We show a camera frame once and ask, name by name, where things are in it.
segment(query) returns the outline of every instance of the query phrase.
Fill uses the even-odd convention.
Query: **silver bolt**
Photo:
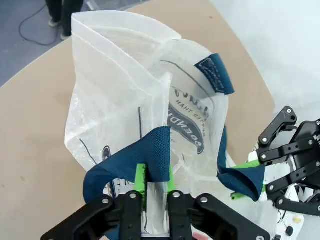
[[[107,204],[107,203],[109,203],[109,200],[107,198],[104,198],[104,199],[102,199],[102,203]]]
[[[208,198],[202,197],[202,198],[200,199],[200,201],[205,204],[205,203],[208,202]]]
[[[177,191],[176,191],[176,192],[174,192],[174,193],[173,193],[173,197],[174,197],[174,198],[178,198],[178,197],[180,197],[180,193],[178,193]]]

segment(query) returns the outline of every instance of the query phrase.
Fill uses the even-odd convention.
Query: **blue mesh fabric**
[[[137,164],[146,164],[150,182],[170,180],[170,127],[155,128],[134,144],[122,149],[87,172],[83,182],[86,203],[102,194],[114,179],[135,181]]]
[[[218,179],[228,189],[258,201],[264,183],[266,166],[250,168],[226,168],[227,128],[224,127],[218,153]]]

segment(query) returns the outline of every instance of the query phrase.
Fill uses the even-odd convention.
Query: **white floor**
[[[211,2],[259,69],[275,100],[275,112],[289,105],[298,122],[320,119],[320,1]],[[298,240],[319,239],[319,226],[320,217],[306,216]]]

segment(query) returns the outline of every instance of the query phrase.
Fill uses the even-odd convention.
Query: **shoe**
[[[60,25],[60,21],[54,21],[53,18],[51,18],[51,20],[49,21],[49,26],[52,28],[56,28]]]
[[[60,39],[61,39],[62,41],[64,41],[64,40],[68,39],[70,36],[71,36],[71,34],[70,34],[70,35],[65,35],[65,33],[62,32],[61,35],[60,35]]]

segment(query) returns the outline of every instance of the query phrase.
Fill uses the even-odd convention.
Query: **person's leg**
[[[63,29],[63,36],[71,36],[71,15],[78,13],[84,4],[84,0],[64,0],[62,7],[61,25]]]
[[[45,2],[52,21],[54,23],[60,22],[62,16],[62,0],[45,0]]]

